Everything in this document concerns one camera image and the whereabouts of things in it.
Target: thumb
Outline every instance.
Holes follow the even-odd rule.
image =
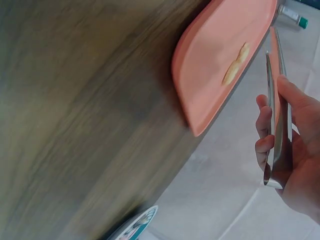
[[[295,109],[308,101],[309,97],[284,75],[277,78],[277,87],[280,95]]]

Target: finger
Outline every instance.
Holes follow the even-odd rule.
[[[265,138],[259,139],[255,143],[256,160],[259,167],[263,170],[267,160],[267,152],[275,145],[275,136],[268,135]]]
[[[291,121],[295,126],[297,126],[297,124],[296,124],[296,116],[292,112],[291,112]]]
[[[255,101],[256,101],[256,104],[258,104],[259,109],[268,105],[268,98],[266,95],[263,95],[263,94],[257,96]]]
[[[288,81],[284,75],[277,78],[278,92],[292,106],[293,109],[308,104],[309,97],[304,94],[296,85]]]
[[[255,128],[261,139],[268,135],[268,128],[270,126],[272,117],[272,109],[269,106],[263,106],[260,109],[260,114],[255,122]]]

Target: bottle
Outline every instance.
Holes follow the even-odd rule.
[[[290,18],[291,20],[295,21],[295,23],[297,25],[299,25],[300,27],[302,27],[303,29],[307,28],[308,20],[306,18],[300,16],[298,13],[291,10],[290,8],[283,6],[283,5],[280,5],[278,13],[279,13],[279,15],[280,14],[285,15],[288,18]]]

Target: green bottle cap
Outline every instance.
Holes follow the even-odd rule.
[[[301,17],[299,21],[299,26],[302,27],[303,29],[306,29],[308,26],[308,20],[305,19],[304,17]]]

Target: silver tongs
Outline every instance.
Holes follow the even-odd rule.
[[[275,189],[284,189],[293,170],[292,159],[292,115],[291,106],[275,91],[277,80],[273,71],[280,75],[287,75],[280,45],[279,34],[275,28],[271,29],[271,37],[276,38],[279,69],[272,69],[277,64],[271,63],[270,54],[266,53],[266,71],[268,80],[268,105],[272,109],[271,123],[268,134],[274,135],[274,148],[266,155],[263,182],[265,186]]]

